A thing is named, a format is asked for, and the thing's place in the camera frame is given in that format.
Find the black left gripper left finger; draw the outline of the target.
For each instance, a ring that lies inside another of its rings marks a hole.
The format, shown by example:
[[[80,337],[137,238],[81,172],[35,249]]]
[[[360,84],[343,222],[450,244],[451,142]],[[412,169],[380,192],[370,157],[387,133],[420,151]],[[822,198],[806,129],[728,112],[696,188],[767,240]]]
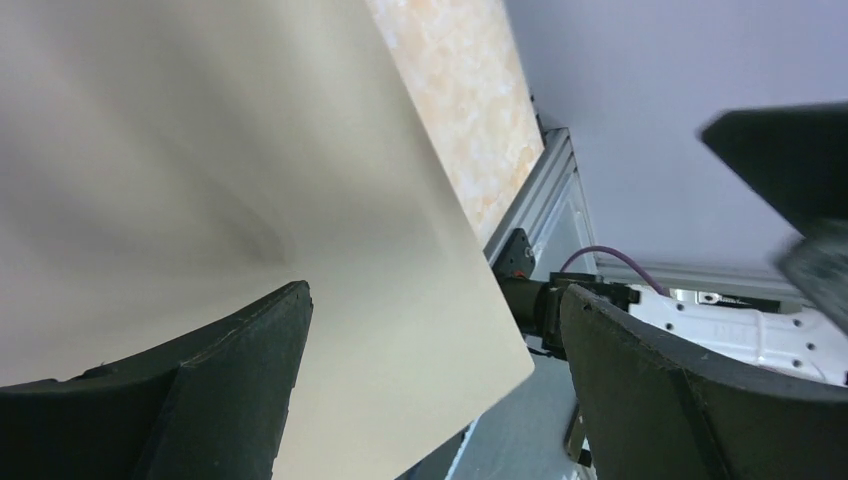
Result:
[[[268,479],[313,302],[289,283],[66,381],[1,391],[5,479]]]

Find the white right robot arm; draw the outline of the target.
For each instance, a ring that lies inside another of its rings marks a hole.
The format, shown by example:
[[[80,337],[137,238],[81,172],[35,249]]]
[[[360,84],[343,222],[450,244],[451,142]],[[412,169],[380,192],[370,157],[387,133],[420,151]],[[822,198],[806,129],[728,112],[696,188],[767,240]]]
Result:
[[[847,105],[727,110],[700,141],[783,217],[797,237],[773,258],[774,284],[744,275],[633,266],[630,276],[532,278],[526,233],[512,232],[494,272],[522,333],[564,359],[559,304],[581,286],[642,322],[732,359],[837,387],[847,384]]]

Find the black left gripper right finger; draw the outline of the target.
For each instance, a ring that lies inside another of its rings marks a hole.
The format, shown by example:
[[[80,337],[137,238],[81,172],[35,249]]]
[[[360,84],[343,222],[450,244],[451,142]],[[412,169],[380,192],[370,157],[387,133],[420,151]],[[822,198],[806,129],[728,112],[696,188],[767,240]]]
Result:
[[[569,287],[561,337],[601,479],[843,479],[847,391],[751,366]]]

